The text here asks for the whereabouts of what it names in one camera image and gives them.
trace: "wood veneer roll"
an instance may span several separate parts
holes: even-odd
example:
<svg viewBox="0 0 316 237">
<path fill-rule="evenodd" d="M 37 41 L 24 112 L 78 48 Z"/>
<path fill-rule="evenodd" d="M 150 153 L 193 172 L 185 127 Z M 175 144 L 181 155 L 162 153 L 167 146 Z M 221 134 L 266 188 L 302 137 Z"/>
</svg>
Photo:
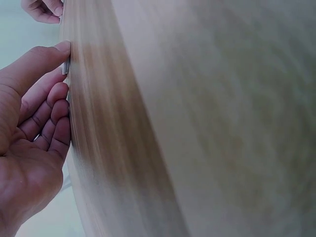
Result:
<svg viewBox="0 0 316 237">
<path fill-rule="evenodd" d="M 304 2 L 66 1 L 68 165 L 88 237 L 315 234 Z"/>
</svg>

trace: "beige surface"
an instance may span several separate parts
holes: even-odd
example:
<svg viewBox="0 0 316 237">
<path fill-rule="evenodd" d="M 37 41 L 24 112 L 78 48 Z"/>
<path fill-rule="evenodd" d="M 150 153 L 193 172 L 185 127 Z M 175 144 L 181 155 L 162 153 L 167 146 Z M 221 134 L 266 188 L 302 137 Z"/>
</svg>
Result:
<svg viewBox="0 0 316 237">
<path fill-rule="evenodd" d="M 87 236 L 316 234 L 316 17 L 303 2 L 67 0 Z"/>
</svg>

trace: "skin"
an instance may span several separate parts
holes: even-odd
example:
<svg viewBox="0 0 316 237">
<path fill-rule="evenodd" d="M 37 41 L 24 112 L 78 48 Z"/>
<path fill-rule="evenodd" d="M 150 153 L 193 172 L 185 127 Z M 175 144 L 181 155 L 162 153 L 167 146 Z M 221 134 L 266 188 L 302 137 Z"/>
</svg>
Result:
<svg viewBox="0 0 316 237">
<path fill-rule="evenodd" d="M 69 55 L 67 41 L 35 47 L 0 70 L 0 236 L 14 236 L 62 186 L 71 133 L 57 67 Z"/>
<path fill-rule="evenodd" d="M 63 14 L 60 0 L 22 0 L 21 6 L 36 21 L 47 24 L 58 24 Z"/>
</svg>

